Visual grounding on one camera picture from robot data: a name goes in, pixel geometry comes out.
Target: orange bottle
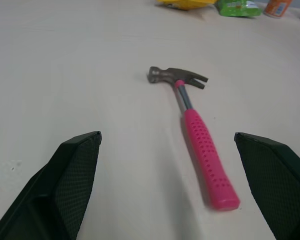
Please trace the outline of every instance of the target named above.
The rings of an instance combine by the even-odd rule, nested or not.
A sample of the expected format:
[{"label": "orange bottle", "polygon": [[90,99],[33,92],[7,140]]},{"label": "orange bottle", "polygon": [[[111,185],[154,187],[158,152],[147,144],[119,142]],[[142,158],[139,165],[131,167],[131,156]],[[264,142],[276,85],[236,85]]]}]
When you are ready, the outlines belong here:
[{"label": "orange bottle", "polygon": [[292,0],[270,0],[264,10],[264,14],[279,19],[284,15],[291,2]]}]

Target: metal shaft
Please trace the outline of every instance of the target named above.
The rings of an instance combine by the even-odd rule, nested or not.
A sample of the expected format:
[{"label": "metal shaft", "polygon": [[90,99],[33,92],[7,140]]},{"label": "metal shaft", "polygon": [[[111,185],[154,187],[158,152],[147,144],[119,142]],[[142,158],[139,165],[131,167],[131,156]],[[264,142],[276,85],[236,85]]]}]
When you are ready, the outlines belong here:
[{"label": "metal shaft", "polygon": [[185,109],[193,109],[192,107],[192,104],[191,104],[191,101],[190,101],[190,98],[188,96],[188,93],[186,91],[186,88],[184,85],[180,85],[178,87],[178,91],[179,91],[179,94],[183,100],[183,103],[184,103],[184,106],[185,106]]}]

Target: green package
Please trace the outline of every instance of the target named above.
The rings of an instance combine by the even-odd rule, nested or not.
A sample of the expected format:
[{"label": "green package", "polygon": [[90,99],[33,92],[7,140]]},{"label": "green package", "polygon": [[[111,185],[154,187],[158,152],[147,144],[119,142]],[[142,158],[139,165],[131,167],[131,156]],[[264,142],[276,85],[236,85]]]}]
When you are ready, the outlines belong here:
[{"label": "green package", "polygon": [[253,17],[261,14],[261,9],[252,0],[219,0],[219,13],[226,17]]}]

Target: hammer head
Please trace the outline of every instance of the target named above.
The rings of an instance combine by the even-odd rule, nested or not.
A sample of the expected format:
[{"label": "hammer head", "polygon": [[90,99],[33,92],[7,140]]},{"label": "hammer head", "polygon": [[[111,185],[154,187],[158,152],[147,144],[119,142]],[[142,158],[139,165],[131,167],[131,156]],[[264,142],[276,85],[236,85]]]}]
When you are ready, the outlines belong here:
[{"label": "hammer head", "polygon": [[204,89],[205,85],[201,82],[207,82],[208,78],[196,74],[191,71],[182,70],[179,68],[168,68],[166,70],[162,70],[159,67],[152,66],[150,67],[148,80],[150,83],[155,84],[159,82],[167,82],[172,86],[175,85],[176,81],[182,80],[186,84],[190,84],[200,89]]}]

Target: hammer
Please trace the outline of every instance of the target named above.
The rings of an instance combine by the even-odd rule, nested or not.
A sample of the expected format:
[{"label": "hammer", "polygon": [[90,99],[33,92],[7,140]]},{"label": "hammer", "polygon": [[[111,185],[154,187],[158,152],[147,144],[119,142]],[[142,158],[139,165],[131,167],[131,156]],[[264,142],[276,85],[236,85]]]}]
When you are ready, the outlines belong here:
[{"label": "hammer", "polygon": [[180,94],[186,108],[183,112],[186,132],[204,177],[212,206],[219,211],[237,209],[240,200],[225,173],[208,128],[194,110],[185,88],[185,84],[189,84],[204,89],[205,85],[199,81],[206,83],[208,78],[178,68],[161,70],[152,66],[148,80],[150,83],[169,83]]}]

